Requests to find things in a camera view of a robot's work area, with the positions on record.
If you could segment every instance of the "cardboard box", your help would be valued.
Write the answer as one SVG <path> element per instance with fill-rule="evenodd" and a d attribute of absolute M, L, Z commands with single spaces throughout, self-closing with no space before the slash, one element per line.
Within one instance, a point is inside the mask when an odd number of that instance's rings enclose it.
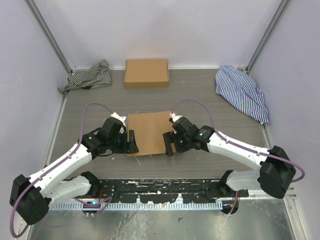
<path fill-rule="evenodd" d="M 163 134 L 174 130 L 169 118 L 170 111 L 128 115 L 127 127 L 129 130 L 134 130 L 135 143 L 139 149 L 139 152 L 128 156 L 165 154 Z"/>
<path fill-rule="evenodd" d="M 168 60 L 127 60 L 124 85 L 127 89 L 168 88 Z"/>

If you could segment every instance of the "gray wooden tabletop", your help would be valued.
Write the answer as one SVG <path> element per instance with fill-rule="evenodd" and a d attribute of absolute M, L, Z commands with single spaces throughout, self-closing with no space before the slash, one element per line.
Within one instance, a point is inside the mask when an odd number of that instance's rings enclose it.
<path fill-rule="evenodd" d="M 259 123 L 215 94 L 216 73 L 216 69 L 169 70 L 169 88 L 126 89 L 125 71 L 113 70 L 112 86 L 70 91 L 50 162 L 66 153 L 79 139 L 82 111 L 90 102 L 103 103 L 120 116 L 125 116 L 170 111 L 179 100 L 198 99 L 212 110 L 217 127 L 224 134 L 263 147 Z M 211 125 L 209 115 L 197 103 L 183 102 L 176 111 L 198 127 Z M 101 127 L 109 116 L 110 113 L 104 108 L 91 106 L 85 116 L 84 133 Z M 126 154 L 97 157 L 71 176 L 91 171 L 98 178 L 220 178 L 226 170 L 248 170 L 245 165 L 228 157 L 201 150 L 176 153 L 171 157 L 160 154 L 137 158 L 138 161 Z"/>

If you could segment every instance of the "striped cloth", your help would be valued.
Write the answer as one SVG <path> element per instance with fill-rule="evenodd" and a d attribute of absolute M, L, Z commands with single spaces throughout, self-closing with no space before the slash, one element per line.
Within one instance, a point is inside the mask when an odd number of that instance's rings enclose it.
<path fill-rule="evenodd" d="M 71 75 L 67 79 L 68 83 L 63 89 L 58 87 L 58 91 L 63 95 L 63 97 L 67 96 L 69 90 L 97 89 L 112 85 L 110 71 L 106 60 L 101 60 L 90 67 L 89 70 Z"/>
<path fill-rule="evenodd" d="M 264 93 L 248 74 L 232 66 L 222 66 L 215 76 L 215 93 L 254 120 L 269 125 Z"/>

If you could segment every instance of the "gray floor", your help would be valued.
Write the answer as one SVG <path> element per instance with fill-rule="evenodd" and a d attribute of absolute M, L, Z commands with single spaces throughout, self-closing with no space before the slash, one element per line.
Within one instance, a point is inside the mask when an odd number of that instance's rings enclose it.
<path fill-rule="evenodd" d="M 51 211 L 28 240 L 293 240 L 283 200 L 241 200 L 229 217 L 219 210 Z"/>
<path fill-rule="evenodd" d="M 69 93 L 51 162 L 63 155 L 79 139 L 83 108 L 90 102 L 108 105 L 120 116 L 134 113 L 170 111 L 184 98 L 203 101 L 212 111 L 220 131 L 248 144 L 263 147 L 259 124 L 240 113 L 222 97 L 215 94 L 215 69 L 170 70 L 169 88 L 126 89 L 122 70 L 111 71 L 113 84 L 91 90 Z M 207 112 L 196 103 L 184 102 L 177 108 L 198 127 L 210 125 Z M 84 133 L 102 126 L 110 114 L 100 106 L 92 106 L 85 117 Z M 114 154 L 99 157 L 79 168 L 72 176 L 91 171 L 98 178 L 220 178 L 226 170 L 244 171 L 248 168 L 227 157 L 191 150 L 167 157 L 164 154 L 134 157 Z"/>

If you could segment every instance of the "black and white robotic arm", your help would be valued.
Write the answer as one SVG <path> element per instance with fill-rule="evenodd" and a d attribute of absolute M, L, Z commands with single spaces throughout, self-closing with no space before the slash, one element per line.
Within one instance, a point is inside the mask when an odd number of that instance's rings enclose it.
<path fill-rule="evenodd" d="M 12 206 L 20 194 L 31 183 L 38 180 L 19 201 L 16 208 L 16 211 L 28 225 L 40 221 L 57 204 L 77 196 L 93 197 L 97 195 L 101 190 L 101 184 L 98 178 L 89 171 L 83 172 L 72 180 L 63 181 L 79 167 L 104 154 L 107 150 L 115 154 L 139 152 L 134 131 L 127 132 L 125 119 L 126 117 L 116 113 L 111 114 L 102 127 L 82 136 L 79 147 L 79 143 L 74 144 L 59 159 L 29 177 L 21 174 L 15 178 L 10 196 Z"/>
<path fill-rule="evenodd" d="M 209 126 L 203 126 L 199 129 L 187 118 L 174 113 L 170 114 L 170 121 L 174 131 L 163 134 L 168 156 L 174 154 L 172 143 L 174 143 L 178 153 L 196 149 L 224 155 L 252 169 L 242 172 L 226 171 L 221 179 L 225 180 L 227 187 L 233 191 L 262 189 L 270 196 L 278 199 L 285 196 L 296 170 L 291 164 L 269 157 L 273 155 L 289 160 L 282 148 L 274 146 L 272 149 L 268 149 L 250 145 L 228 137 L 222 132 L 217 134 Z M 245 148 L 255 150 L 257 153 L 248 152 Z"/>

